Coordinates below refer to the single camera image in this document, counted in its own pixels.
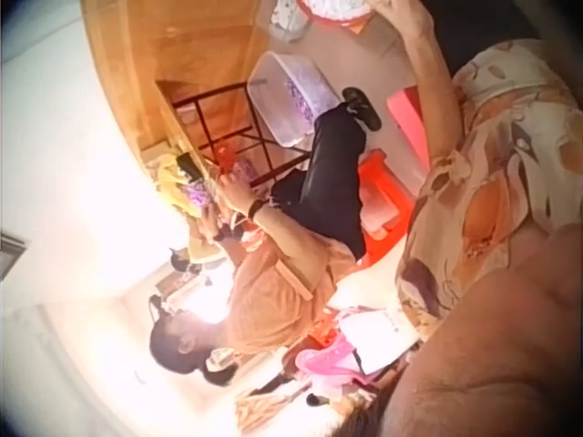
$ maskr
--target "floral shirt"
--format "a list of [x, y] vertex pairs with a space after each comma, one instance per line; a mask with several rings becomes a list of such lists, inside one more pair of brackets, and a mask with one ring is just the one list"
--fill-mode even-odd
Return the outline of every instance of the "floral shirt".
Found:
[[435, 163], [411, 217], [397, 289], [422, 336], [488, 272], [527, 218], [580, 222], [583, 114], [534, 40], [487, 49], [454, 78], [465, 141]]

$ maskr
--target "white wall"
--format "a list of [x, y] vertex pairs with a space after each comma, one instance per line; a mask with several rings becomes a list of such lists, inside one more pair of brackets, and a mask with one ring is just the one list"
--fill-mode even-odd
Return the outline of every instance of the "white wall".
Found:
[[87, 385], [140, 437], [192, 435], [201, 426], [196, 393], [173, 383], [150, 357], [148, 334], [122, 300], [46, 306], [67, 355]]
[[65, 355], [38, 307], [2, 320], [2, 414], [22, 437], [131, 437]]
[[184, 245], [186, 225], [118, 129], [78, 1], [26, 2], [3, 30], [2, 229], [29, 243], [3, 314], [119, 295]]

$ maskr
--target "wristwatch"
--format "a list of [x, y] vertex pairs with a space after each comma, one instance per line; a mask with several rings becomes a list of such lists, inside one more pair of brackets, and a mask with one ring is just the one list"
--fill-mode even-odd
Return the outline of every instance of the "wristwatch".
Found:
[[260, 198], [255, 200], [251, 204], [251, 207], [249, 208], [249, 212], [247, 213], [247, 219], [253, 221], [255, 214], [257, 214], [259, 212], [259, 210], [265, 206], [266, 203], [267, 203], [267, 200], [263, 200]]

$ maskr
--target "pink plastic item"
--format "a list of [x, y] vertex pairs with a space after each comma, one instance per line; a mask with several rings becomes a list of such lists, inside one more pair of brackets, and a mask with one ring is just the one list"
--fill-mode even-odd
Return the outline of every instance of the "pink plastic item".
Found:
[[386, 105], [421, 162], [429, 168], [427, 137], [417, 86], [409, 86], [398, 91], [387, 99]]
[[306, 350], [298, 353], [295, 364], [298, 369], [307, 375], [325, 377], [326, 383], [332, 386], [341, 386], [357, 380], [362, 385], [368, 385], [378, 374], [363, 375], [359, 371], [345, 369], [336, 364], [343, 358], [348, 357], [354, 351], [354, 346], [348, 342], [341, 333], [338, 335], [332, 346], [321, 350]]

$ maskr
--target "white paper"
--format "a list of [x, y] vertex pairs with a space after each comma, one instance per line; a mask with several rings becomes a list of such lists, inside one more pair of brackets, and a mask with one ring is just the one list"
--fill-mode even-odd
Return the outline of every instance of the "white paper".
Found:
[[419, 340], [417, 330], [400, 308], [353, 314], [340, 320], [339, 325], [356, 348], [366, 375], [393, 363]]

